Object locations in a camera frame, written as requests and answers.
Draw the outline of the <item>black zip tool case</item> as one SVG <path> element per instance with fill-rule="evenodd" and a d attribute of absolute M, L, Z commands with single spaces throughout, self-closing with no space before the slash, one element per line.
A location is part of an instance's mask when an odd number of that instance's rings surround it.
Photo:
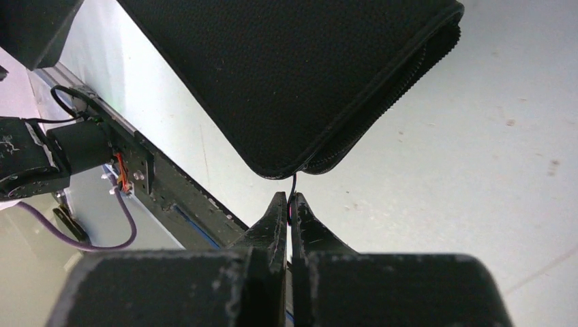
<path fill-rule="evenodd" d="M 333 169 L 458 43 L 458 1 L 122 1 L 243 161 Z"/>

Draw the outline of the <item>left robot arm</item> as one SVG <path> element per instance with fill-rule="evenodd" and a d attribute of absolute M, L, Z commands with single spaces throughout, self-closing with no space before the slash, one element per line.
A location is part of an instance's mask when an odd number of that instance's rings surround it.
<path fill-rule="evenodd" d="M 79 243 L 49 326 L 284 326 L 286 197 L 244 223 L 99 96 L 64 88 L 79 105 L 69 119 L 1 118 L 1 199 L 14 200 L 49 230 L 25 198 L 61 191 L 73 175 L 111 164 L 106 180 L 120 198 L 133 193 L 153 213 L 184 220 L 206 249 L 130 251 L 126 244 Z"/>

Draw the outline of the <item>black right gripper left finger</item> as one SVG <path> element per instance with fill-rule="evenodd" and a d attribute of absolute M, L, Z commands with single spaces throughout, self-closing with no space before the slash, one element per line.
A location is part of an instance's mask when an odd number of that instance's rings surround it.
<path fill-rule="evenodd" d="M 70 273 L 49 326 L 284 326 L 283 192 L 231 245 L 207 250 L 86 255 Z"/>

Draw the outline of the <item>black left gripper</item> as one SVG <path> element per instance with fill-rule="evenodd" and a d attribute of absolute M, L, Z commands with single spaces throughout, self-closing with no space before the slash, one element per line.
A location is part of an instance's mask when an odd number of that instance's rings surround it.
<path fill-rule="evenodd" d="M 28 70 L 59 61 L 82 1 L 1 0 L 1 47 Z"/>

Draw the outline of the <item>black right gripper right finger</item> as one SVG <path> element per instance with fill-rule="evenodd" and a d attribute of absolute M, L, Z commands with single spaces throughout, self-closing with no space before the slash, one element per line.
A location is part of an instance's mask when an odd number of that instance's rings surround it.
<path fill-rule="evenodd" d="M 291 199 L 297 326 L 511 326 L 496 282 L 462 253 L 359 253 Z"/>

